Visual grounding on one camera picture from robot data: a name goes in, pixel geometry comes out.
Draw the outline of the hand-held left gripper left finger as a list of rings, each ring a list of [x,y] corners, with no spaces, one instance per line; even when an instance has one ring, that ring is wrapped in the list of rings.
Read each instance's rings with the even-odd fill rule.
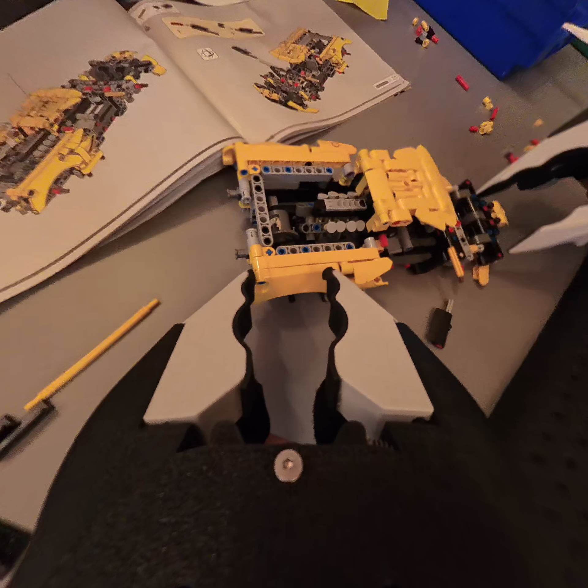
[[[241,273],[184,321],[143,415],[146,424],[192,423],[208,435],[224,420],[258,435],[258,381],[246,336],[256,281]]]

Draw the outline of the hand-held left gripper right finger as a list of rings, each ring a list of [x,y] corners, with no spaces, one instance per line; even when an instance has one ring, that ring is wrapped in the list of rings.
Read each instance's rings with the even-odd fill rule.
[[[368,440],[388,422],[428,422],[434,408],[393,316],[340,271],[322,273],[333,341],[322,381],[322,441],[360,423]]]

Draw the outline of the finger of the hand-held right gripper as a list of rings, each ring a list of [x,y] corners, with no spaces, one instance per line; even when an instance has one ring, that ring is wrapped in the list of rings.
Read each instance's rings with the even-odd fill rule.
[[[540,142],[488,180],[476,194],[491,196],[512,186],[531,190],[564,178],[587,179],[587,121]]]
[[[587,205],[579,206],[564,219],[547,224],[517,243],[510,254],[543,251],[559,245],[581,247],[587,244]]]

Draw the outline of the black toy axle connector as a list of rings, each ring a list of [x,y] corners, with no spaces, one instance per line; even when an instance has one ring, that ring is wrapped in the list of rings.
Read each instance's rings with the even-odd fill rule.
[[[447,341],[447,336],[452,328],[452,313],[447,313],[445,308],[435,308],[430,313],[426,329],[426,340],[434,346],[435,342]]]

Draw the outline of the yellow toy brick car model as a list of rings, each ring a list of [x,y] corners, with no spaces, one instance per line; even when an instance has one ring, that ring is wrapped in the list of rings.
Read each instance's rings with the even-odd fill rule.
[[[442,266],[460,282],[466,265],[478,287],[501,261],[497,201],[479,198],[469,180],[452,185],[423,146],[362,149],[236,142],[222,152],[238,188],[229,197],[249,213],[246,259],[254,301],[326,294],[323,273],[338,270],[362,290],[385,286],[399,263],[414,275]]]

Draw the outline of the scattered small toy brick pieces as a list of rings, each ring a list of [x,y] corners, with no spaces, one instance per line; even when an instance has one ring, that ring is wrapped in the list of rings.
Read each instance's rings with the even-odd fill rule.
[[[420,21],[418,18],[414,18],[412,21],[412,26],[415,29],[415,42],[418,45],[420,45],[423,49],[426,49],[431,44],[438,44],[439,38],[437,34],[426,21]],[[455,77],[455,82],[465,92],[469,91],[470,86],[461,75],[457,75]],[[485,119],[482,120],[480,124],[469,126],[468,131],[471,134],[488,136],[493,132],[493,129],[495,127],[496,117],[499,112],[499,108],[494,106],[492,99],[489,96],[484,97],[481,100],[481,104],[486,113]]]

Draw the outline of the yellow thin toy rod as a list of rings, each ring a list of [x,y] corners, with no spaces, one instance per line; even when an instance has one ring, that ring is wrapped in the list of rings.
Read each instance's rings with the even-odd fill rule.
[[[113,333],[109,334],[102,342],[90,350],[86,355],[81,357],[75,364],[64,371],[60,376],[54,379],[50,384],[45,386],[31,401],[24,405],[25,411],[30,411],[37,407],[42,401],[47,401],[54,394],[58,393],[64,386],[69,384],[74,378],[87,369],[99,357],[111,349],[117,342],[124,338],[131,330],[136,328],[145,320],[158,306],[160,300],[152,299],[147,305],[141,307],[125,323],[118,327]]]

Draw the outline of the blue storage bin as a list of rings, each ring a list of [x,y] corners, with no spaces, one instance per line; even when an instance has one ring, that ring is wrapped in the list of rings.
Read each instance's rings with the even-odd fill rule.
[[[498,80],[569,45],[564,23],[587,27],[587,1],[416,1]]]

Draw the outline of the black dimpled chair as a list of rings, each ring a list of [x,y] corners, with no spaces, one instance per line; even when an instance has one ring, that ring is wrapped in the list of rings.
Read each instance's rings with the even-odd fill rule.
[[[523,483],[547,587],[587,587],[587,258],[490,422]]]

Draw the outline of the black toy brick panel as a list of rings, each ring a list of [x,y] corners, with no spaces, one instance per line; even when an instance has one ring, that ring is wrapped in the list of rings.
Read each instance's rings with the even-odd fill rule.
[[[54,404],[44,400],[26,410],[21,418],[10,414],[1,417],[1,460],[3,460],[33,429],[55,410]]]

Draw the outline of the yellow paper piece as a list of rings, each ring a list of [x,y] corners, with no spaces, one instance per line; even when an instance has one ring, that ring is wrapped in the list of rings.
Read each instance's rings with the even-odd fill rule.
[[[349,4],[354,5],[364,13],[368,14],[373,19],[378,21],[386,21],[387,14],[388,14],[388,7],[389,1],[388,0],[381,0],[381,1],[372,1],[372,0],[344,0],[338,1],[341,4]]]

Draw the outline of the open instruction booklet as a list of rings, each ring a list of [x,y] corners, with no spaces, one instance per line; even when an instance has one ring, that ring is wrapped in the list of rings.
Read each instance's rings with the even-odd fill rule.
[[[53,1],[1,29],[1,302],[409,88],[323,1]]]

